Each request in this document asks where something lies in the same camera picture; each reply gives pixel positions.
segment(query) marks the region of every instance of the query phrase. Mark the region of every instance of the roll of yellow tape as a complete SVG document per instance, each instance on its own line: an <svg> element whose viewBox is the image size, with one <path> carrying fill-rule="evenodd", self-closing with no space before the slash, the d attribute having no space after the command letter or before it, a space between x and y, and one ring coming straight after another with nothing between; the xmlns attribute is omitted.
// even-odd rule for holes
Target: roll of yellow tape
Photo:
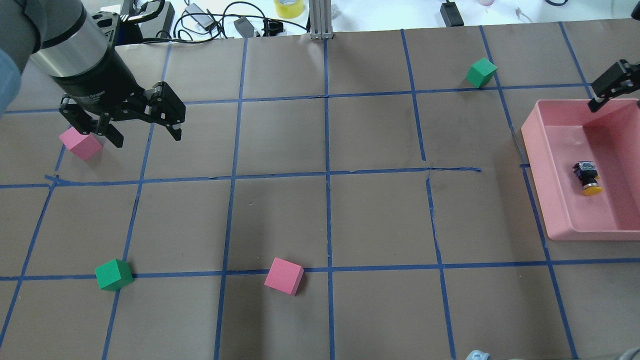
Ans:
<svg viewBox="0 0 640 360"><path fill-rule="evenodd" d="M276 13L283 19L299 17L305 9L302 0L273 0L273 4L276 6Z"/></svg>

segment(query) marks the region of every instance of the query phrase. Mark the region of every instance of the cube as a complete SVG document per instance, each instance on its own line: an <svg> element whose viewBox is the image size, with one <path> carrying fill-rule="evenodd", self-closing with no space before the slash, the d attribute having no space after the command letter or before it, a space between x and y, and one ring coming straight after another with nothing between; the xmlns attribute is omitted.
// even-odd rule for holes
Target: cube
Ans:
<svg viewBox="0 0 640 360"><path fill-rule="evenodd" d="M101 290L116 291L133 282L129 264L113 259L95 268L95 277Z"/></svg>
<svg viewBox="0 0 640 360"><path fill-rule="evenodd" d="M87 160L102 148L102 144L93 134L82 135L73 127L62 133L59 138L70 152L82 160Z"/></svg>
<svg viewBox="0 0 640 360"><path fill-rule="evenodd" d="M304 272L305 270L300 265L275 258L264 284L283 293L296 296Z"/></svg>
<svg viewBox="0 0 640 360"><path fill-rule="evenodd" d="M471 65L467 73L467 80L476 88L485 86L498 68L486 58L481 58Z"/></svg>

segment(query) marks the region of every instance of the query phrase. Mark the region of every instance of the green cube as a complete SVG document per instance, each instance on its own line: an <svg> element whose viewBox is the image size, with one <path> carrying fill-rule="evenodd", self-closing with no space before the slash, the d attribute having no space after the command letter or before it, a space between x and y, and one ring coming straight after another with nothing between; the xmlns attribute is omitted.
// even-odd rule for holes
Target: green cube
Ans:
<svg viewBox="0 0 640 360"><path fill-rule="evenodd" d="M133 282L129 264L113 259L95 268L95 277L102 290L116 291L126 284Z"/></svg>
<svg viewBox="0 0 640 360"><path fill-rule="evenodd" d="M485 86L498 68L486 58L481 58L471 65L467 73L467 80L476 88Z"/></svg>

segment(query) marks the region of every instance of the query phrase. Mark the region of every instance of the pink bin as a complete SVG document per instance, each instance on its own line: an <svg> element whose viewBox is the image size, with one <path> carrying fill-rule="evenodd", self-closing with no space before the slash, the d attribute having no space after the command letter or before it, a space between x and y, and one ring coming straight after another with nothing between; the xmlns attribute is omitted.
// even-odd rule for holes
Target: pink bin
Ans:
<svg viewBox="0 0 640 360"><path fill-rule="evenodd" d="M540 100L522 126L533 179L552 240L640 240L640 109L613 99L597 113L588 100ZM604 189L582 194L573 174L594 161Z"/></svg>

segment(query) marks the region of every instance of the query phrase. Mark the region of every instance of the small toy in bin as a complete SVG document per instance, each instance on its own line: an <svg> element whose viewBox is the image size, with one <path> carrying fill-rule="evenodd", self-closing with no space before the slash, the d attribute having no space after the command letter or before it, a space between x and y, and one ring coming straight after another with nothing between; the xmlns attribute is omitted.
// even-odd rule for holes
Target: small toy in bin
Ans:
<svg viewBox="0 0 640 360"><path fill-rule="evenodd" d="M573 173L582 181L584 196L592 196L602 192L602 187L598 185L597 181L600 176L593 161L579 161L573 166Z"/></svg>

